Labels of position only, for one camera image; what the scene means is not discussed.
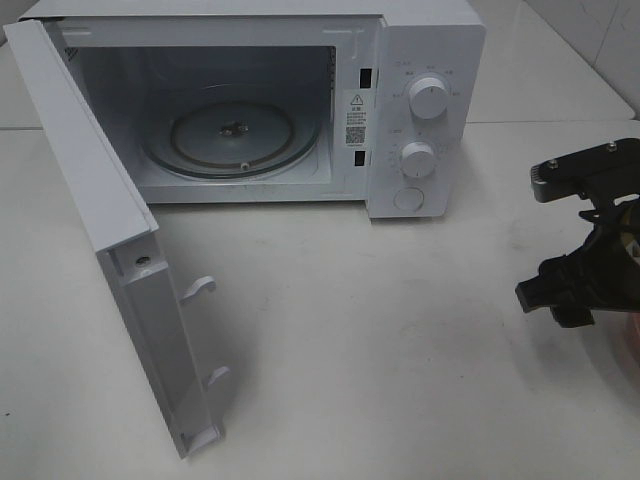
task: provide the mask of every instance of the warning label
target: warning label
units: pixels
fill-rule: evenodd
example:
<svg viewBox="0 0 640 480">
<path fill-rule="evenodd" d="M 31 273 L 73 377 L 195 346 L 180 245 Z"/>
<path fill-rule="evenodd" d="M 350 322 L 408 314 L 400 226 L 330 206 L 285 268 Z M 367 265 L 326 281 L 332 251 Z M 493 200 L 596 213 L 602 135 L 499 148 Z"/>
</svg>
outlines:
<svg viewBox="0 0 640 480">
<path fill-rule="evenodd" d="M 371 92 L 347 90 L 344 92 L 344 143 L 347 147 L 364 147 L 369 141 L 367 131 L 371 115 Z"/>
</svg>

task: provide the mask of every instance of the white countertop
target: white countertop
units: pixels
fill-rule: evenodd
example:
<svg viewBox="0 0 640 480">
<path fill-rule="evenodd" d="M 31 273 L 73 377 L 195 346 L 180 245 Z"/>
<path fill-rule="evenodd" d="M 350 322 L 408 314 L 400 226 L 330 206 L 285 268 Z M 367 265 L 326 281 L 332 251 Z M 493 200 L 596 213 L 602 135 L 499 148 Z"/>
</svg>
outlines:
<svg viewBox="0 0 640 480">
<path fill-rule="evenodd" d="M 628 120 L 633 110 L 525 2 L 470 0 L 487 40 L 468 121 Z M 0 129 L 38 127 L 7 45 L 0 47 Z"/>
<path fill-rule="evenodd" d="M 637 478 L 626 316 L 563 330 L 513 289 L 589 230 L 576 198 L 535 202 L 530 166 L 639 134 L 470 125 L 435 221 L 154 208 L 178 283 L 218 280 L 191 314 L 239 382 L 227 439 L 180 461 L 44 135 L 0 133 L 3 479 Z"/>
</svg>

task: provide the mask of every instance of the open microwave door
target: open microwave door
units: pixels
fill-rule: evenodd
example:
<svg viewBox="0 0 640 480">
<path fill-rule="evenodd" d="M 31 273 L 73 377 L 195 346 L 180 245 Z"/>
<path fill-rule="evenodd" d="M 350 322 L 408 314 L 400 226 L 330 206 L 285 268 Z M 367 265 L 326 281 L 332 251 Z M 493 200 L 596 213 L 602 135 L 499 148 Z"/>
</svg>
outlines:
<svg viewBox="0 0 640 480">
<path fill-rule="evenodd" d="M 199 366 L 181 306 L 213 279 L 176 296 L 158 225 L 70 72 L 55 23 L 6 28 L 33 103 L 98 262 L 181 457 L 222 436 L 221 388 L 229 369 Z"/>
</svg>

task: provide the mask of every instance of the white microwave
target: white microwave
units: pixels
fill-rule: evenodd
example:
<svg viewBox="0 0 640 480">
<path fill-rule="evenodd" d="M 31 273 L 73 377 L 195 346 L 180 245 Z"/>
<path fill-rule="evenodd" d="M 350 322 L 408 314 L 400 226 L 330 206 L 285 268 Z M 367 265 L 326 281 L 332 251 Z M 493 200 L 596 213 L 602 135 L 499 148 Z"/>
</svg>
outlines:
<svg viewBox="0 0 640 480">
<path fill-rule="evenodd" d="M 7 38 L 180 456 L 223 436 L 147 203 L 445 211 L 485 29 L 464 0 L 41 0 Z"/>
</svg>

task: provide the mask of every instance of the robotic arm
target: robotic arm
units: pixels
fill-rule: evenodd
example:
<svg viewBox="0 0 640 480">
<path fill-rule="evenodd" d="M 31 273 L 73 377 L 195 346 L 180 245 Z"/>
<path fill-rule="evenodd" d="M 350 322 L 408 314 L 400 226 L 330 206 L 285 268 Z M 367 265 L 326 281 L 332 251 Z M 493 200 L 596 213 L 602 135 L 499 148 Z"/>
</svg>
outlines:
<svg viewBox="0 0 640 480">
<path fill-rule="evenodd" d="M 591 310 L 640 311 L 640 139 L 623 139 L 531 169 L 536 200 L 589 199 L 578 215 L 593 223 L 584 244 L 550 258 L 516 295 L 525 313 L 549 307 L 565 328 L 594 323 Z M 626 200 L 636 194 L 636 198 Z"/>
</svg>

